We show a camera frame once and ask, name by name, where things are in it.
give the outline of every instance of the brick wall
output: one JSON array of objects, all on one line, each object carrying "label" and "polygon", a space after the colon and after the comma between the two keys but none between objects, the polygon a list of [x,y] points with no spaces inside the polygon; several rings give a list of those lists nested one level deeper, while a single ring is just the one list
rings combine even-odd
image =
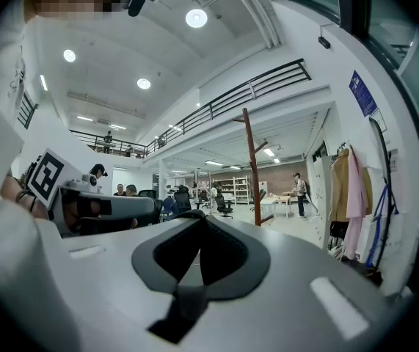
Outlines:
[{"label": "brick wall", "polygon": [[[278,196],[282,195],[284,191],[290,191],[294,187],[294,180],[292,176],[296,173],[300,173],[302,179],[308,183],[307,178],[307,165],[305,162],[283,164],[280,166],[271,166],[267,168],[258,169],[259,181],[266,181],[268,183],[269,193],[274,193]],[[251,170],[237,171],[237,172],[225,172],[211,175],[212,180],[223,180],[230,179],[233,176],[252,176]]]}]

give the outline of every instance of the white table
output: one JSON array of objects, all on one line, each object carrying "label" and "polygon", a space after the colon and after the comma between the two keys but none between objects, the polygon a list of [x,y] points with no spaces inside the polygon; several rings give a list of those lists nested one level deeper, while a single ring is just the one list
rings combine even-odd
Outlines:
[{"label": "white table", "polygon": [[276,204],[285,202],[285,217],[289,218],[289,213],[291,213],[291,197],[290,196],[283,196],[283,197],[272,197],[272,198],[263,198],[260,202],[263,208],[263,216],[264,219],[270,213],[267,213],[268,210],[272,211],[271,213],[276,218]]},{"label": "white table", "polygon": [[276,204],[277,198],[263,198],[260,202],[262,211],[261,218],[265,219],[270,214],[273,214],[274,218],[276,218]]}]

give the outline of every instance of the hanging clothes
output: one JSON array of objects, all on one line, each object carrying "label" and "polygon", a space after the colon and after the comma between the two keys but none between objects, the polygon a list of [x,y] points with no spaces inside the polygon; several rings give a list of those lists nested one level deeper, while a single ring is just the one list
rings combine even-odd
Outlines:
[{"label": "hanging clothes", "polygon": [[332,165],[332,196],[330,203],[329,220],[348,222],[346,207],[348,205],[348,154],[343,150],[336,162]]},{"label": "hanging clothes", "polygon": [[[346,216],[346,209],[348,206],[348,192],[349,192],[349,149],[343,150],[338,159],[332,165],[332,196],[330,201],[330,221],[348,222],[349,218]],[[365,192],[367,195],[368,206],[365,209],[365,214],[372,214],[372,182],[367,168],[362,168],[362,178],[364,180]]]},{"label": "hanging clothes", "polygon": [[372,209],[372,199],[368,199],[362,164],[354,154],[353,149],[349,151],[348,169],[349,181],[346,217],[349,218],[349,225],[344,238],[344,243],[346,245],[345,255],[350,260],[353,260],[361,234],[362,220],[364,219],[367,210]]}]

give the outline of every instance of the metal shelving unit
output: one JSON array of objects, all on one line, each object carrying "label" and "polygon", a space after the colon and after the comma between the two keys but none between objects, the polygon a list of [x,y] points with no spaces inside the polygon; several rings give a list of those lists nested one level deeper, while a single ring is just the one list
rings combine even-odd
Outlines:
[{"label": "metal shelving unit", "polygon": [[234,203],[249,203],[252,187],[250,186],[250,177],[232,177],[231,179],[214,180],[216,183],[221,183],[222,193],[232,193]]},{"label": "metal shelving unit", "polygon": [[236,204],[248,204],[250,201],[250,193],[252,191],[252,187],[250,186],[250,177],[234,177],[233,186],[235,189]]}]

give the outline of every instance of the blue sign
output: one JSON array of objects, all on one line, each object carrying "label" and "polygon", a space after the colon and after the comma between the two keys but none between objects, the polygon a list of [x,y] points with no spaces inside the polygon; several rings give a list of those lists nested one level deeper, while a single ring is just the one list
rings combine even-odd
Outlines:
[{"label": "blue sign", "polygon": [[357,74],[356,70],[354,71],[353,78],[349,83],[349,89],[351,89],[353,92],[354,97],[356,98],[359,107],[361,107],[361,111],[364,116],[373,114],[377,110],[376,101],[374,98],[372,98],[368,87],[359,77],[359,74]]}]

